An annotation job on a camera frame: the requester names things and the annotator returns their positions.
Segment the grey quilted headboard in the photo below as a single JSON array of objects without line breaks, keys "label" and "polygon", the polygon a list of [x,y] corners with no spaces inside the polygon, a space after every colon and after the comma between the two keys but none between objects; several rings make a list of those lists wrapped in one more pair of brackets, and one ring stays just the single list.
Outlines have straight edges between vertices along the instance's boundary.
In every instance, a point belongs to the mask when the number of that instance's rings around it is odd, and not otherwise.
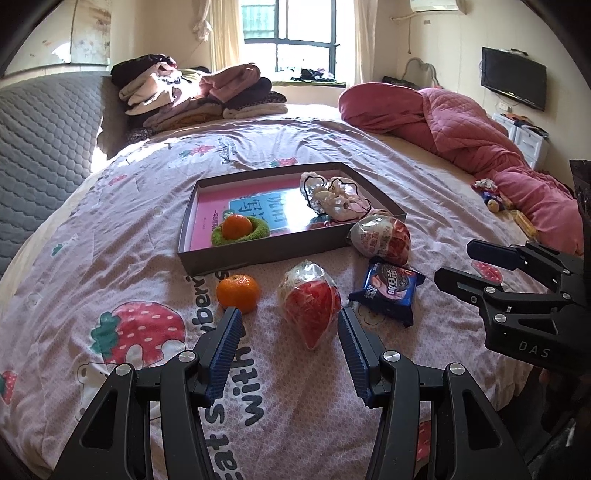
[{"label": "grey quilted headboard", "polygon": [[104,72],[1,89],[1,270],[92,173],[122,148],[126,116]]}]

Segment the yellow snack packet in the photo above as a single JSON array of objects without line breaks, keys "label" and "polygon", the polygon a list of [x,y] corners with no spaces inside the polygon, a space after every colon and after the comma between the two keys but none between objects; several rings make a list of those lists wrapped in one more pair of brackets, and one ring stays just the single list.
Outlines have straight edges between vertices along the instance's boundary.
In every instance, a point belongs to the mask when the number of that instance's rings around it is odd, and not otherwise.
[{"label": "yellow snack packet", "polygon": [[511,210],[510,214],[529,240],[538,240],[538,231],[527,216],[519,210]]}]

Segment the orange tangerine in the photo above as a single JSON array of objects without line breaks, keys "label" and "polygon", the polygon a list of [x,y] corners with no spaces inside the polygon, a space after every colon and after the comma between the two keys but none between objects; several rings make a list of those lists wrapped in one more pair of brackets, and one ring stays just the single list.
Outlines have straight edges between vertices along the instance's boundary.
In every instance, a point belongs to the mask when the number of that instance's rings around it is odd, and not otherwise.
[{"label": "orange tangerine", "polygon": [[221,308],[238,308],[242,314],[256,309],[260,294],[259,283],[243,274],[226,277],[216,287],[216,298]]},{"label": "orange tangerine", "polygon": [[252,234],[254,227],[249,217],[231,214],[221,224],[221,234],[225,240],[238,240]]}]

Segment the beige left curtain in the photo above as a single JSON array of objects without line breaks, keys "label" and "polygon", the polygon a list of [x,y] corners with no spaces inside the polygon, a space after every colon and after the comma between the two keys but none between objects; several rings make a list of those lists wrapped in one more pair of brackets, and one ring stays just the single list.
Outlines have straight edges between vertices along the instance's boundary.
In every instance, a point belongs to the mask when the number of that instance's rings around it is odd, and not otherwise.
[{"label": "beige left curtain", "polygon": [[191,33],[211,50],[211,70],[238,65],[243,45],[242,14],[238,0],[193,0]]}]

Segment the pink and blue book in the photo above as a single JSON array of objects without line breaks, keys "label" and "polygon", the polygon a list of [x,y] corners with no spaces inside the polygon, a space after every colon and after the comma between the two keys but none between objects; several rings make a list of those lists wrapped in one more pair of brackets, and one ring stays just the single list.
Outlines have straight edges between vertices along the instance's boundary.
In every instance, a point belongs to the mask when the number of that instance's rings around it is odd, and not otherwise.
[{"label": "pink and blue book", "polygon": [[212,231],[231,214],[263,220],[273,236],[338,224],[308,207],[297,174],[236,182],[220,179],[211,186],[199,182],[190,201],[183,249],[211,248]]}]

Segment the window with dark frame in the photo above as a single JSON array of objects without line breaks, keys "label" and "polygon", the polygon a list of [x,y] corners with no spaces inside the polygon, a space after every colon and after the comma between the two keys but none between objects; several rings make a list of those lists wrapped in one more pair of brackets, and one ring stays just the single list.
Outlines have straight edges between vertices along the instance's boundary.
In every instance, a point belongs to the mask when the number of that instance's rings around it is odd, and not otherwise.
[{"label": "window with dark frame", "polygon": [[320,71],[337,66],[337,3],[322,0],[240,1],[243,62],[263,73]]}]

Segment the grey shallow cardboard box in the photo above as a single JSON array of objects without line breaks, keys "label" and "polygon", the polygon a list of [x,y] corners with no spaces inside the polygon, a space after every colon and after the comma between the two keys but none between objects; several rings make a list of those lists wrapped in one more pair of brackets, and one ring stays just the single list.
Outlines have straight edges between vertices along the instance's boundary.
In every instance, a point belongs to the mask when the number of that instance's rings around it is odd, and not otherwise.
[{"label": "grey shallow cardboard box", "polygon": [[[266,168],[198,180],[181,224],[177,253],[190,276],[310,256],[346,246],[353,224],[335,223],[308,206],[300,190],[301,175],[315,172],[327,179],[353,180],[378,209],[401,221],[406,212],[383,190],[340,162]],[[266,222],[263,239],[216,246],[212,232],[231,214]]]}]

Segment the black wall television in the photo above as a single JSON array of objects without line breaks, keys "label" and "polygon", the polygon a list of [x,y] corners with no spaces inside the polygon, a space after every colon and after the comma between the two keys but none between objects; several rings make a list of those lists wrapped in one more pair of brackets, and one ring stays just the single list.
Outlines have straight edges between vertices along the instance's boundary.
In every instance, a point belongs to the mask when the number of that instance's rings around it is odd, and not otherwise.
[{"label": "black wall television", "polygon": [[547,68],[527,56],[483,47],[481,85],[530,108],[546,109]]}]

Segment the strawberry print bedspread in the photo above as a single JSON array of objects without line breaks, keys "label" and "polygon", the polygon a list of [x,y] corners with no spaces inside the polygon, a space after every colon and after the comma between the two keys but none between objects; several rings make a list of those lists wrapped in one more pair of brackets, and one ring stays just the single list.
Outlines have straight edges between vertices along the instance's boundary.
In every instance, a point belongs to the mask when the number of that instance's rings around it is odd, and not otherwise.
[{"label": "strawberry print bedspread", "polygon": [[[35,259],[1,321],[1,434],[38,477],[55,467],[85,408],[120,362],[157,366],[221,316],[221,272],[190,277],[177,240],[200,179],[283,164],[340,162],[400,205],[411,265],[470,270],[467,243],[520,244],[462,171],[346,125],[330,107],[221,121],[122,151]],[[380,414],[356,397],[339,340],[304,347],[276,289],[288,259],[246,269],[262,290],[245,317],[224,396],[201,420],[220,479],[361,479]]]}]

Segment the blue cookie packet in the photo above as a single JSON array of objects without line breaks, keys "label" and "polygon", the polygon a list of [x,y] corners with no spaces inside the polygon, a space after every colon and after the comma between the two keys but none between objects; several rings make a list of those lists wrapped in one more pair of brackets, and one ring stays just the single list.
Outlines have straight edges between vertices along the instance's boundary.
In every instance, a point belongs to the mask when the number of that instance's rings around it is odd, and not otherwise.
[{"label": "blue cookie packet", "polygon": [[399,321],[404,327],[411,327],[414,325],[415,293],[425,279],[414,269],[394,265],[375,256],[370,258],[362,288],[349,294],[349,301]]}]

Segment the cream cloth pouch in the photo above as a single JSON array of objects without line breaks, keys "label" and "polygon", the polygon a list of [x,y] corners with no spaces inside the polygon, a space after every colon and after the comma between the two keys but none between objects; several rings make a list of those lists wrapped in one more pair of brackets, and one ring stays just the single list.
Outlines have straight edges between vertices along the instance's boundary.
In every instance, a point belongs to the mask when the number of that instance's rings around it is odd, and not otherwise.
[{"label": "cream cloth pouch", "polygon": [[314,171],[304,172],[300,191],[311,210],[318,216],[328,216],[333,222],[360,220],[372,210],[370,200],[360,192],[359,185],[346,177],[327,179]]}]

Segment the beige right curtain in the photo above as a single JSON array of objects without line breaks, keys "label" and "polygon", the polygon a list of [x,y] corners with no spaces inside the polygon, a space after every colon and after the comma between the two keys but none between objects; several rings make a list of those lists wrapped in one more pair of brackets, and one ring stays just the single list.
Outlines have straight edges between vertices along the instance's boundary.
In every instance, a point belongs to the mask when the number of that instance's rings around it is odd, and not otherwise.
[{"label": "beige right curtain", "polygon": [[375,66],[377,0],[353,0],[355,14],[355,70],[356,84],[372,81]]}]

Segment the beige curtain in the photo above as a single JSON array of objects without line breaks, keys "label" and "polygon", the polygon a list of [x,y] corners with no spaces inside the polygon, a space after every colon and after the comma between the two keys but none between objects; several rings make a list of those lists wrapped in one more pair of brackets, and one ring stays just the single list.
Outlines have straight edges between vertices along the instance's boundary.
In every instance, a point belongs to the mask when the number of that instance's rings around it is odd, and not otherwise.
[{"label": "beige curtain", "polygon": [[191,33],[211,50],[211,70],[238,65],[243,45],[242,14],[238,0],[193,0]]},{"label": "beige curtain", "polygon": [[372,81],[375,66],[377,0],[353,0],[355,14],[355,70],[356,84]]}]

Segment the white chair back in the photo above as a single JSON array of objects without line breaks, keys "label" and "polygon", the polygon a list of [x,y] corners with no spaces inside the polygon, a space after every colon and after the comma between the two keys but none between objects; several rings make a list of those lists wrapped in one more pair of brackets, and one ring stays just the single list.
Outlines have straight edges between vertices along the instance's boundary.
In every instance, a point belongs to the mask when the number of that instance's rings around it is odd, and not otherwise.
[{"label": "white chair back", "polygon": [[441,86],[436,68],[418,57],[408,59],[402,79],[414,84],[418,89]]}]

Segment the floral wall panel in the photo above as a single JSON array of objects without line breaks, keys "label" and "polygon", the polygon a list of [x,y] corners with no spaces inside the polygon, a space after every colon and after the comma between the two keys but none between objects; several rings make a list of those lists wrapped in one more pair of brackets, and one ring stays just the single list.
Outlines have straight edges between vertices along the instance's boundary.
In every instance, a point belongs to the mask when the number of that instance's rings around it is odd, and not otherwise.
[{"label": "floral wall panel", "polygon": [[69,0],[27,37],[5,74],[57,65],[110,62],[112,1]]}]

